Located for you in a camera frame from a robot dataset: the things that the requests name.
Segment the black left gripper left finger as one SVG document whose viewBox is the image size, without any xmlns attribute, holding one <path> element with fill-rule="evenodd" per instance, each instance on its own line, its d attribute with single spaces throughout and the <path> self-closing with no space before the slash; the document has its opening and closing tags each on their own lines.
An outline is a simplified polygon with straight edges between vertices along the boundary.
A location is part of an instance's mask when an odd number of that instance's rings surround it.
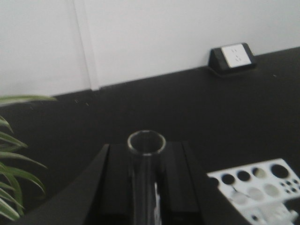
<svg viewBox="0 0 300 225">
<path fill-rule="evenodd" d="M 126 146 L 105 144 L 71 184 L 15 224 L 128 224 L 127 166 Z"/>
</svg>

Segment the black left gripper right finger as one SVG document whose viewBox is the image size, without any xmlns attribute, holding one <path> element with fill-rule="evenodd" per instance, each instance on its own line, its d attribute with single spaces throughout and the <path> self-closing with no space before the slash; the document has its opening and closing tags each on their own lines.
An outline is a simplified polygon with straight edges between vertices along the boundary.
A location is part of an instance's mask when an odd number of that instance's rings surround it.
<svg viewBox="0 0 300 225">
<path fill-rule="evenodd" d="M 167 225 L 244 225 L 245 218 L 208 177 L 187 142 L 165 148 L 163 222 Z"/>
</svg>

